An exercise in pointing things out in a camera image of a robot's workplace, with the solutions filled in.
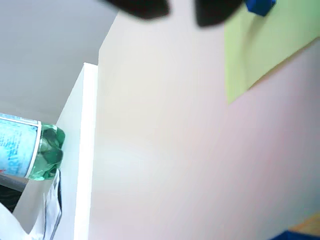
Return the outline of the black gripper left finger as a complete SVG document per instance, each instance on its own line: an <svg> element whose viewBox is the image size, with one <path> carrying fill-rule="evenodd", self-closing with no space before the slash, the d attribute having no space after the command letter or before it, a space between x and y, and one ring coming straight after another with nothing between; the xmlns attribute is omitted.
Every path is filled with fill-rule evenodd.
<svg viewBox="0 0 320 240"><path fill-rule="evenodd" d="M164 17L170 13L166 0L102 0L102 2L143 20Z"/></svg>

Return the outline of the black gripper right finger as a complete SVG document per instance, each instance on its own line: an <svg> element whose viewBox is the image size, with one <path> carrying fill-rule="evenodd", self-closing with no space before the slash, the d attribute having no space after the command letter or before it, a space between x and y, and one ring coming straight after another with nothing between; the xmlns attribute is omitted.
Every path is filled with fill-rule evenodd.
<svg viewBox="0 0 320 240"><path fill-rule="evenodd" d="M216 26L226 21L243 0L196 0L195 16L199 27Z"/></svg>

